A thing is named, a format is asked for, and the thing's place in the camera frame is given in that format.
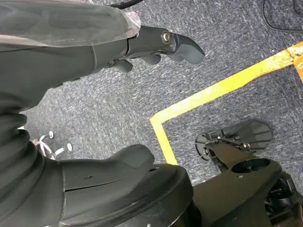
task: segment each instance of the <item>clear plastic bag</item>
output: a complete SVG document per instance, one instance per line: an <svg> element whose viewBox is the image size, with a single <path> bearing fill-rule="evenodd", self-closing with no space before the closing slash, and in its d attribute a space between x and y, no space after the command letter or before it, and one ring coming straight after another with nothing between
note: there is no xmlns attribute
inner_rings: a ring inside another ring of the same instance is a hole
<svg viewBox="0 0 303 227"><path fill-rule="evenodd" d="M126 39L138 33L134 12L79 0L1 0L0 43L83 46Z"/></svg>

